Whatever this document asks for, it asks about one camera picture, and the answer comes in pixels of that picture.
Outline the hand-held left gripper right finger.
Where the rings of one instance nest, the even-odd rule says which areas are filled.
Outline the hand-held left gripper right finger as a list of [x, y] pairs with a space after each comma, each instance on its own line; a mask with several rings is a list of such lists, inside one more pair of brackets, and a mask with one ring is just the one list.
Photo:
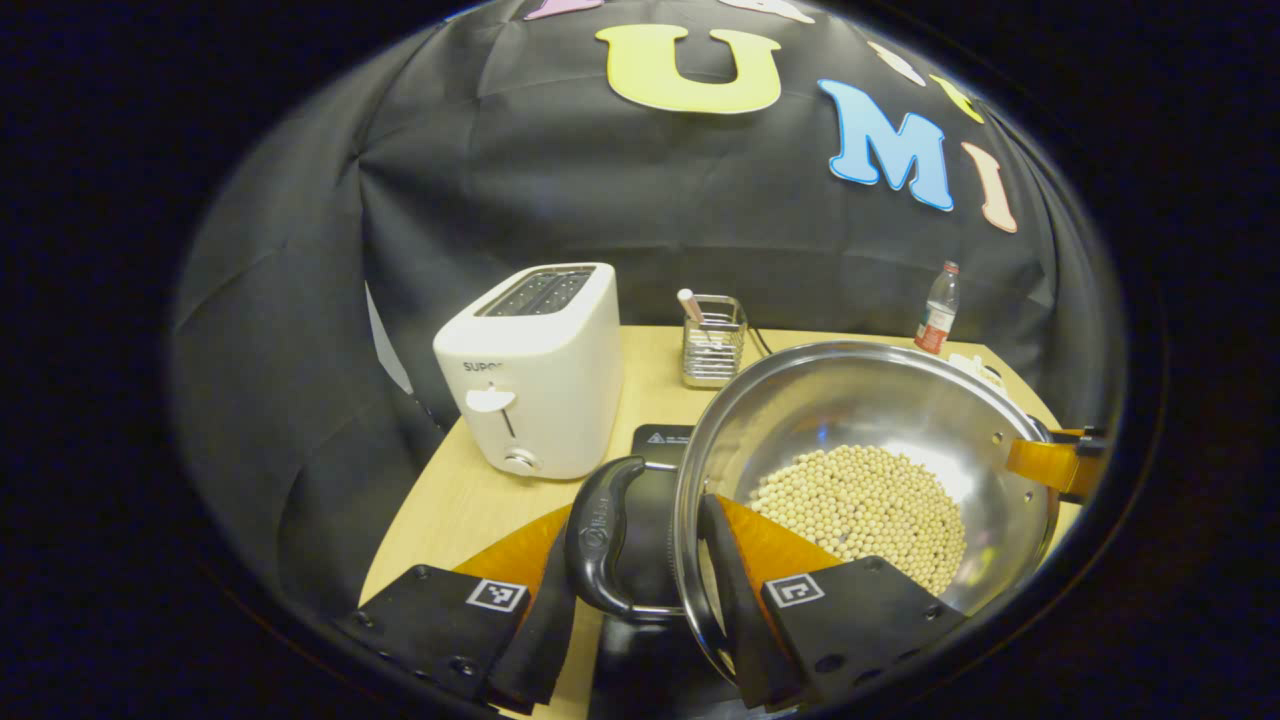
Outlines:
[[966, 620], [888, 560], [838, 560], [719, 495], [701, 498], [698, 534], [750, 707], [831, 702]]

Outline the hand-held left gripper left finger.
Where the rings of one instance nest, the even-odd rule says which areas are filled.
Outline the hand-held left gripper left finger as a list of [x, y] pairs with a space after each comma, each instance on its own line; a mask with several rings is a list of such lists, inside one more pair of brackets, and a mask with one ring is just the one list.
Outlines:
[[564, 562], [571, 507], [547, 512], [456, 568], [410, 566], [340, 629], [387, 664], [480, 706], [550, 703], [576, 596]]

